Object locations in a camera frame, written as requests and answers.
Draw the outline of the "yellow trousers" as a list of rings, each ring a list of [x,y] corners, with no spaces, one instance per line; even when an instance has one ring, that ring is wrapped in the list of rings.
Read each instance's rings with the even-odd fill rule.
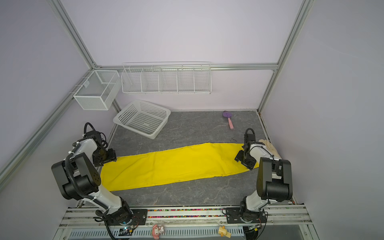
[[[204,143],[119,157],[102,167],[102,185],[112,192],[245,173],[235,161],[241,149],[242,144]]]

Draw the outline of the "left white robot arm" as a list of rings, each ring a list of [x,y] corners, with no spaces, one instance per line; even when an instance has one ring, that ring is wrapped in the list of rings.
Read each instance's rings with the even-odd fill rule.
[[[102,185],[97,170],[116,160],[116,152],[109,148],[105,134],[87,122],[82,139],[73,143],[63,161],[52,165],[52,173],[65,199],[82,200],[97,207],[96,221],[124,226],[132,223],[134,213],[125,200]]]

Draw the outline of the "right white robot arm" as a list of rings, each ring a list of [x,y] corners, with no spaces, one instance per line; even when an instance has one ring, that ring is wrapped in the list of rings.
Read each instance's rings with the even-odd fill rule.
[[[244,134],[244,145],[235,157],[248,170],[258,168],[256,190],[240,203],[240,219],[251,223],[265,215],[264,208],[292,199],[292,165],[288,160],[278,158],[262,142],[256,141],[256,134],[248,128]]]

